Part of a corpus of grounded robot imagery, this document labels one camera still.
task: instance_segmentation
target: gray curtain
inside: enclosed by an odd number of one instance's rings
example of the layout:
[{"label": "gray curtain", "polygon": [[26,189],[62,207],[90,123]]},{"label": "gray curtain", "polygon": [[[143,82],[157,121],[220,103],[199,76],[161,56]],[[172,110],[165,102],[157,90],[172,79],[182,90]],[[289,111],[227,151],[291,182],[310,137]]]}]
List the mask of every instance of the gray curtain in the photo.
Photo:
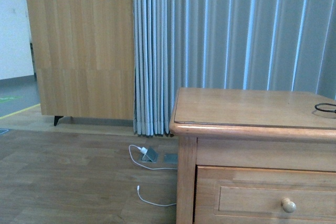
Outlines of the gray curtain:
[{"label": "gray curtain", "polygon": [[169,132],[179,87],[336,99],[335,0],[134,0],[134,130]]}]

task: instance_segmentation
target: black cabinet leg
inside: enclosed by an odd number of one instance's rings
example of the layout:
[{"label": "black cabinet leg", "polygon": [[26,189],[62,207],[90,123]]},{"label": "black cabinet leg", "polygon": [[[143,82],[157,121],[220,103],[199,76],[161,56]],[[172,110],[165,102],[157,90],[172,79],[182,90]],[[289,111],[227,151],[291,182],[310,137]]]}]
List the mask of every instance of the black cabinet leg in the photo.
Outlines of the black cabinet leg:
[{"label": "black cabinet leg", "polygon": [[60,120],[62,117],[63,117],[62,115],[55,115],[55,118],[54,118],[54,126],[57,125],[58,120]]}]

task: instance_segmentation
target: gray floor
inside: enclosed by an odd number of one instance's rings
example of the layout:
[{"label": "gray floor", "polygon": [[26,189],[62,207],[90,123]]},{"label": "gray floor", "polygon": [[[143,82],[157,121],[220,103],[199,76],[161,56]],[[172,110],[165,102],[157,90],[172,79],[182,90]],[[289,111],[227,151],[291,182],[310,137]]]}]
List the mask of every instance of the gray floor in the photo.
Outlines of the gray floor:
[{"label": "gray floor", "polygon": [[34,76],[0,80],[0,98],[16,97],[0,103],[0,117],[40,103]]}]

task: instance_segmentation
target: yellow floor line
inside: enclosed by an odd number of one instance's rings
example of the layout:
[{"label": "yellow floor line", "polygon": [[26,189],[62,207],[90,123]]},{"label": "yellow floor line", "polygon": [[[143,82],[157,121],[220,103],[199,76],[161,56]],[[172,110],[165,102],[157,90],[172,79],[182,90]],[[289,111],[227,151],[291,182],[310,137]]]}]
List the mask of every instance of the yellow floor line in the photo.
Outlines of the yellow floor line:
[{"label": "yellow floor line", "polygon": [[0,119],[7,118],[7,117],[9,117],[9,116],[11,116],[11,115],[16,115],[16,114],[18,114],[18,113],[21,113],[21,112],[30,110],[30,109],[35,108],[35,107],[40,106],[40,105],[41,105],[41,104],[39,103],[39,104],[37,104],[37,105],[34,105],[34,106],[31,106],[31,107],[25,108],[25,109],[23,109],[23,110],[19,110],[19,111],[16,111],[16,112],[14,112],[14,113],[11,113],[11,114],[1,116]]}]

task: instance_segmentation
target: cabinet leg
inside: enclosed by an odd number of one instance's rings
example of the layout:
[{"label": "cabinet leg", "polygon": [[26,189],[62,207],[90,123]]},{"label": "cabinet leg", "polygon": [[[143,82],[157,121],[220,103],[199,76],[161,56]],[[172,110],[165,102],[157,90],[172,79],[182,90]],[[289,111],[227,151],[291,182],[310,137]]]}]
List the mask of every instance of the cabinet leg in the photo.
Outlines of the cabinet leg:
[{"label": "cabinet leg", "polygon": [[57,125],[58,120],[60,120],[62,117],[63,117],[63,115],[55,115],[55,118],[54,118],[54,126]]},{"label": "cabinet leg", "polygon": [[176,224],[192,224],[197,138],[180,137],[178,152]]}]

